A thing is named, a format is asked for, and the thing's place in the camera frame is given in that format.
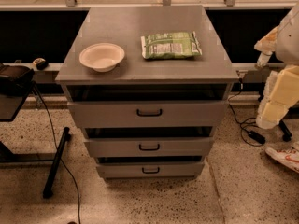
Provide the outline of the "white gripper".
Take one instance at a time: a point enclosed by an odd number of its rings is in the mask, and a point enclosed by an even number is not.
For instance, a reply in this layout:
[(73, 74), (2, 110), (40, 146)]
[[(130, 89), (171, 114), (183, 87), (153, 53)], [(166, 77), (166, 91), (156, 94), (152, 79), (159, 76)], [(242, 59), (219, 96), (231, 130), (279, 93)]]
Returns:
[(271, 71), (263, 89), (259, 104), (257, 125), (262, 129), (272, 129), (299, 101), (299, 66), (288, 65), (279, 73)]

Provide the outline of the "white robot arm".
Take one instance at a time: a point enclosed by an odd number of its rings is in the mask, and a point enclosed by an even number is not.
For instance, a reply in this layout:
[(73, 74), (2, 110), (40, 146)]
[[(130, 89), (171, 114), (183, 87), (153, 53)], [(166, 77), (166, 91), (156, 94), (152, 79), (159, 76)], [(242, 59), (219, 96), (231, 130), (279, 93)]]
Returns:
[(299, 101), (299, 4), (254, 48), (261, 52), (255, 64), (257, 69), (264, 68), (272, 54), (285, 64), (280, 72), (270, 73), (258, 108), (257, 125), (272, 129)]

